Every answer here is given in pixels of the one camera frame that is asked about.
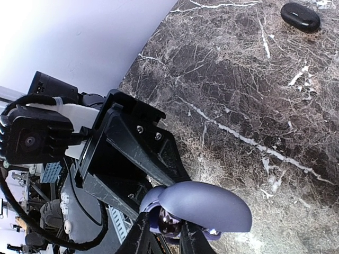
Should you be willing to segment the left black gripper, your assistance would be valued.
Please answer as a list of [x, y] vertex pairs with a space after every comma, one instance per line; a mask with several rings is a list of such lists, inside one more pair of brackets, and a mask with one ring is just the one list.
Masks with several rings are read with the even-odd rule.
[[132, 220], [152, 189], [147, 176], [171, 186], [189, 181], [165, 114], [119, 90], [109, 91], [77, 165], [86, 192]]

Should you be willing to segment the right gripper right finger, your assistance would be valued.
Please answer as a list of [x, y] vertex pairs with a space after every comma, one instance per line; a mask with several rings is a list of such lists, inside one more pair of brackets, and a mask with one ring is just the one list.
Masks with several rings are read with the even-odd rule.
[[201, 229], [197, 225], [188, 221], [185, 221], [181, 228], [180, 253], [212, 253], [212, 248], [203, 235]]

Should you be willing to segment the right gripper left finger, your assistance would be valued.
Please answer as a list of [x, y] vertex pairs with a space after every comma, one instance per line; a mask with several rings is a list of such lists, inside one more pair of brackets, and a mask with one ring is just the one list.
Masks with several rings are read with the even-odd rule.
[[159, 253], [159, 247], [149, 229], [149, 213], [141, 212], [119, 247], [118, 254]]

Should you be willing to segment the small purple earbud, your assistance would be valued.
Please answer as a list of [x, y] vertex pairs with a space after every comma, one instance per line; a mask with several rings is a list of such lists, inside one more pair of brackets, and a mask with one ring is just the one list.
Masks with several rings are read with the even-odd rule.
[[169, 238], [177, 237], [181, 232], [183, 221], [164, 208], [159, 210], [158, 228], [160, 233]]

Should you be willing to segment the purple charging case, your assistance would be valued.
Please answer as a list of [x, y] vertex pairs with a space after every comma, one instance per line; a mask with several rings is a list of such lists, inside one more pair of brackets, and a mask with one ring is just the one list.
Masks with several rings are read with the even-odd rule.
[[[163, 236], [158, 228], [159, 210], [197, 225], [208, 241], [217, 241], [223, 233], [247, 233], [252, 228], [252, 212], [235, 193], [203, 182], [186, 181], [170, 187], [153, 187], [141, 201], [139, 211], [149, 213], [150, 232]], [[165, 237], [171, 244], [175, 238]]]

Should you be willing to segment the black earbud charging case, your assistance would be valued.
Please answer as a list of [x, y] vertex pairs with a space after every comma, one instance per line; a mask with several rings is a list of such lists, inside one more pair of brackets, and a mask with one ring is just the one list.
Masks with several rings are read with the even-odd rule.
[[304, 33], [314, 33], [321, 25], [320, 17], [315, 11], [295, 2], [284, 4], [280, 15], [286, 23]]

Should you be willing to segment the blue plastic basket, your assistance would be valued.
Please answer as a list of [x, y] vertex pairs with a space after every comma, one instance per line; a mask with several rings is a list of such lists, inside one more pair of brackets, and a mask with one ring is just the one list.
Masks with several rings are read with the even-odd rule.
[[60, 162], [47, 163], [42, 165], [40, 183], [55, 183], [62, 170]]

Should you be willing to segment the white round object outside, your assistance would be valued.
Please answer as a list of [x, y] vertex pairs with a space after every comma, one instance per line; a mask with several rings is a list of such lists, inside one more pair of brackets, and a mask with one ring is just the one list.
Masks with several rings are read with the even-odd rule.
[[64, 222], [64, 232], [66, 234], [70, 234], [72, 231], [72, 223], [69, 220], [66, 220]]

